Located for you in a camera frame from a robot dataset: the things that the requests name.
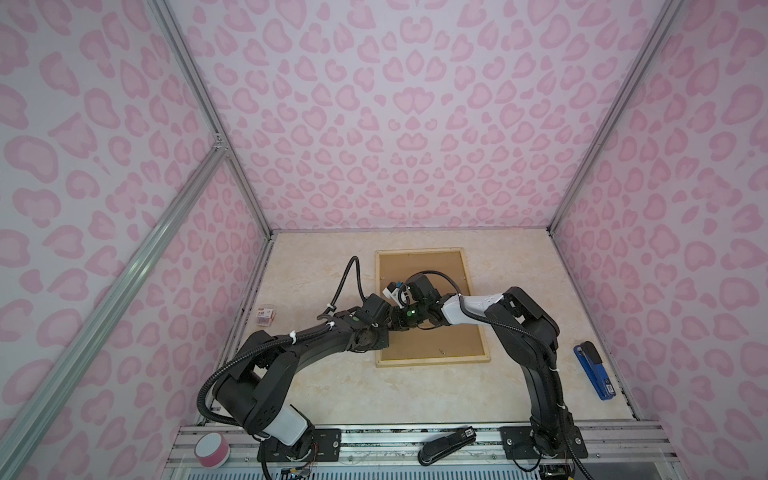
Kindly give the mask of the brown frame backing board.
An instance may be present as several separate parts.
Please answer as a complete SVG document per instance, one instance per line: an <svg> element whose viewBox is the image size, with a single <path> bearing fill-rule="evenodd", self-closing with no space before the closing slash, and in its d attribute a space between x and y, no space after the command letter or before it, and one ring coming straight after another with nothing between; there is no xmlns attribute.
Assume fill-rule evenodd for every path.
<svg viewBox="0 0 768 480"><path fill-rule="evenodd" d="M473 290L461 248L379 250L376 252L378 286L404 281L422 270L448 275L465 294ZM487 363L491 359L484 331L475 325L393 332L389 347L376 353L379 368Z"/></svg>

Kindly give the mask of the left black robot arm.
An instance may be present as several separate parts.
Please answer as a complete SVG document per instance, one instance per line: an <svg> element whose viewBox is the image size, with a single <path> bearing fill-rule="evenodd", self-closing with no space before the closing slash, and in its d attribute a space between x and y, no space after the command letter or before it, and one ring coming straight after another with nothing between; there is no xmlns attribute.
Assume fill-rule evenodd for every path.
<svg viewBox="0 0 768 480"><path fill-rule="evenodd" d="M263 331L251 335L200 387L196 399L200 415L274 439L284 456L305 459L315 444L314 426L286 403L294 377L330 355L386 348L394 310L372 294L347 310L328 305L313 327L278 336Z"/></svg>

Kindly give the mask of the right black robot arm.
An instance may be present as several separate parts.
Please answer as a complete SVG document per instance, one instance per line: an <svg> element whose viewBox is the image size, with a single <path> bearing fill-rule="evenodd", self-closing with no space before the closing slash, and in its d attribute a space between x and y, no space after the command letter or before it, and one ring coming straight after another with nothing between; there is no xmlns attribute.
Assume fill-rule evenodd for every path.
<svg viewBox="0 0 768 480"><path fill-rule="evenodd" d="M385 298L395 302L390 328L405 331L425 322L436 328L490 327L525 379L531 406L525 447L546 458L587 457L583 437L564 399L557 365L560 329L554 319L520 287L489 296L467 296L459 288L443 294L431 283L432 276L447 277L428 270L384 288Z"/></svg>

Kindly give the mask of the small clear pin box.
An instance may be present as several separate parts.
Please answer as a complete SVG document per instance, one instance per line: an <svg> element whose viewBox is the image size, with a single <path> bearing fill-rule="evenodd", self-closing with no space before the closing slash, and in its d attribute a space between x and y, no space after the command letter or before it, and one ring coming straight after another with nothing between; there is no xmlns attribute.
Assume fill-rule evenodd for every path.
<svg viewBox="0 0 768 480"><path fill-rule="evenodd" d="M256 312L255 323L258 327L269 327L275 318L275 309L269 307L259 308Z"/></svg>

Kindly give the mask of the black stapler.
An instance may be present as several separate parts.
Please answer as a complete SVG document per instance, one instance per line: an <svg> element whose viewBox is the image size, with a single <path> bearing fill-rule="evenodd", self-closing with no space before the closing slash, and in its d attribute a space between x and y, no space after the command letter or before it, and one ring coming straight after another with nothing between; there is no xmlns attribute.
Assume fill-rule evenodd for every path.
<svg viewBox="0 0 768 480"><path fill-rule="evenodd" d="M477 432L472 426L457 428L447 435L427 441L419 450L417 461L421 466L431 466L437 461L473 444L476 438Z"/></svg>

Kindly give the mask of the blue stapler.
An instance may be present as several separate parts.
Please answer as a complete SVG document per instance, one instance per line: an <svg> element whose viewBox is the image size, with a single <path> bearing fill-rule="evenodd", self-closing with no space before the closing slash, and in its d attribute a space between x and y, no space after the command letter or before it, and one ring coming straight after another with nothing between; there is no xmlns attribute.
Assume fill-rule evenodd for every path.
<svg viewBox="0 0 768 480"><path fill-rule="evenodd" d="M591 341L585 341L577 344L573 351L598 397L602 401L613 399L616 390L595 345Z"/></svg>

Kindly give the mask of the pink white tape roll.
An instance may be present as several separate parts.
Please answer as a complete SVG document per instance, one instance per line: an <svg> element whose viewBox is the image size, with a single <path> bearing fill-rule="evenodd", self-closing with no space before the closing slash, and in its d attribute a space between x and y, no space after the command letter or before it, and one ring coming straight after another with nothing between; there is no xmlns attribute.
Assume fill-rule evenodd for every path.
<svg viewBox="0 0 768 480"><path fill-rule="evenodd" d="M199 465L206 469L221 467L230 457L230 445L218 432L203 435L196 443L194 456Z"/></svg>

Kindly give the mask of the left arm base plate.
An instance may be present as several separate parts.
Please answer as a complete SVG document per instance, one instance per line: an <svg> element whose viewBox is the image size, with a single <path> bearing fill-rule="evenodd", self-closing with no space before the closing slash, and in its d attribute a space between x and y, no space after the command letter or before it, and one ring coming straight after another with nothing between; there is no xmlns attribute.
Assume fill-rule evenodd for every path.
<svg viewBox="0 0 768 480"><path fill-rule="evenodd" d="M267 463L336 462L340 447L340 429L310 426L292 445L270 436L260 443L257 459Z"/></svg>

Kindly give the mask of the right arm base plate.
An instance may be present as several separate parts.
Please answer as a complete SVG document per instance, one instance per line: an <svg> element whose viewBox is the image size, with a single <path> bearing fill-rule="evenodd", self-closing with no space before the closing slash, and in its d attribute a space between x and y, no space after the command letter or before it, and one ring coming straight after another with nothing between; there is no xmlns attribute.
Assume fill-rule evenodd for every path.
<svg viewBox="0 0 768 480"><path fill-rule="evenodd" d="M567 425L546 430L535 426L506 426L500 428L502 447L507 460L549 460L589 457L580 429Z"/></svg>

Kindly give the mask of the aluminium mounting rail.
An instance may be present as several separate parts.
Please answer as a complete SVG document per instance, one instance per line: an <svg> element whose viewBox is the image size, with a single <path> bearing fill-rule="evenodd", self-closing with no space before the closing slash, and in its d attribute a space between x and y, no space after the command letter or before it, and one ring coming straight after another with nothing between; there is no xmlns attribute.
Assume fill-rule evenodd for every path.
<svg viewBox="0 0 768 480"><path fill-rule="evenodd" d="M476 441L437 462L439 466L501 465L517 471L514 460L507 460L502 447L500 428L522 427L523 422L476 423ZM647 479L657 474L661 479L685 479L682 462L674 452L662 426L653 421L589 420L576 424L586 441L589 457L579 460L592 469L598 465L648 467ZM417 453L429 440L464 427L457 423L434 424L362 424L318 425L316 428L340 429L341 447L336 462L318 462L337 467L418 466ZM260 468L257 459L259 440L240 427L211 424L183 427L178 433L166 462L168 469L199 467L194 456L197 441L205 434L221 433L230 445L230 457L224 463L233 468ZM543 465L561 463L561 459L541 461ZM532 460L517 460L523 464Z"/></svg>

